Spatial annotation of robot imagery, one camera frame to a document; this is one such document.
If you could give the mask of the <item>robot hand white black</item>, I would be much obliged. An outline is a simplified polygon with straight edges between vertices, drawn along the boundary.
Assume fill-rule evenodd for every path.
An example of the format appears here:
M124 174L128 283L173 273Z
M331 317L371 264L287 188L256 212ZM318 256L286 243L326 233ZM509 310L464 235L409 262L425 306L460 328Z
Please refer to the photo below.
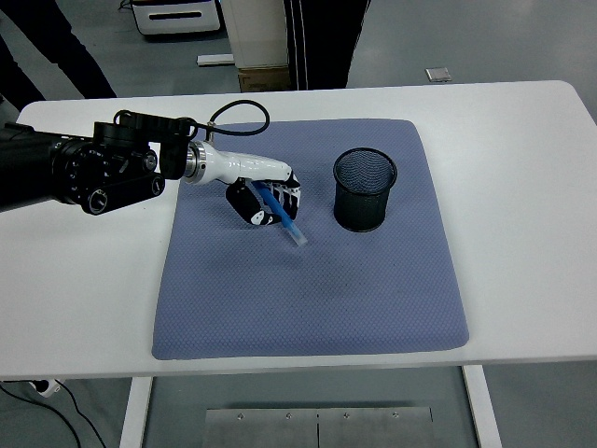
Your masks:
M262 182L289 218L294 219L299 210L300 183L292 168L282 161L218 151L206 142L199 142L189 146L185 179L193 185L214 180L227 184L225 196L229 204L245 222L256 226L279 223L283 215L273 209L265 211L247 187L248 181Z

